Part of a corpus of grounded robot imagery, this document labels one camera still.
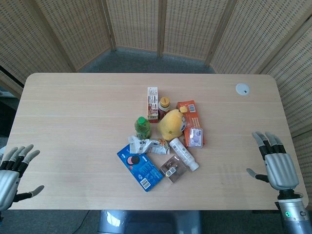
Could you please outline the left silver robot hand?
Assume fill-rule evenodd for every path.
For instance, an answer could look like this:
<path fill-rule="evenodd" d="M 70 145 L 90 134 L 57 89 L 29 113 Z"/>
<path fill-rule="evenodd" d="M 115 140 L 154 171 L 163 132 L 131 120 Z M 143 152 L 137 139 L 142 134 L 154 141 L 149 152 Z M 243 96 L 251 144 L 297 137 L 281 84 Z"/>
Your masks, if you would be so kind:
<path fill-rule="evenodd" d="M 40 185 L 33 191 L 18 193 L 20 180 L 30 162 L 40 154 L 39 150 L 32 151 L 34 145 L 12 148 L 0 164 L 0 211 L 8 210 L 14 202 L 37 196 L 44 186 Z"/>

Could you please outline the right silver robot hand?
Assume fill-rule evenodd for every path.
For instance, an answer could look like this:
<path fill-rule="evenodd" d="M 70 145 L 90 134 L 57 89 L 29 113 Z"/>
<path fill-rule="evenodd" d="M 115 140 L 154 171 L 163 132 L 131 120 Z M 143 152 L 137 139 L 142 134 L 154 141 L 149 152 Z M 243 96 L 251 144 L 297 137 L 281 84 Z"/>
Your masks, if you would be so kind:
<path fill-rule="evenodd" d="M 299 184 L 299 179 L 292 157 L 286 152 L 279 137 L 269 132 L 252 133 L 263 158 L 266 175 L 258 174 L 247 168 L 247 173 L 258 180 L 269 183 L 275 190 L 292 190 Z"/>

